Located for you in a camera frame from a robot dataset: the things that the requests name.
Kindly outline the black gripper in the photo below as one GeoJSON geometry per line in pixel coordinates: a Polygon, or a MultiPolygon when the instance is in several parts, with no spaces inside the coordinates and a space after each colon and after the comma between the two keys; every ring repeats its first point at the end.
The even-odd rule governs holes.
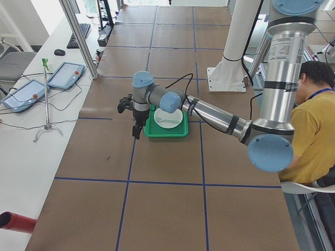
{"type": "Polygon", "coordinates": [[[138,111],[134,110],[133,111],[133,117],[136,121],[135,125],[132,127],[132,136],[139,140],[140,139],[140,134],[142,131],[143,126],[146,125],[146,121],[149,118],[149,111],[138,111]]]}

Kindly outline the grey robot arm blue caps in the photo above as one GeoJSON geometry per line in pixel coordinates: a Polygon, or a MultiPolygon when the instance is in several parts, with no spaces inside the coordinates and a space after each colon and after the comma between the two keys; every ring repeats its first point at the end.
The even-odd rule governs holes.
{"type": "Polygon", "coordinates": [[[132,82],[131,107],[136,120],[133,136],[139,137],[151,105],[168,113],[179,109],[237,137],[248,147],[248,157],[258,169],[267,172],[286,169],[293,160],[291,112],[305,41],[315,29],[320,5],[321,1],[271,2],[267,27],[271,46],[258,119],[244,120],[183,91],[161,87],[154,83],[149,72],[139,71],[132,82]]]}

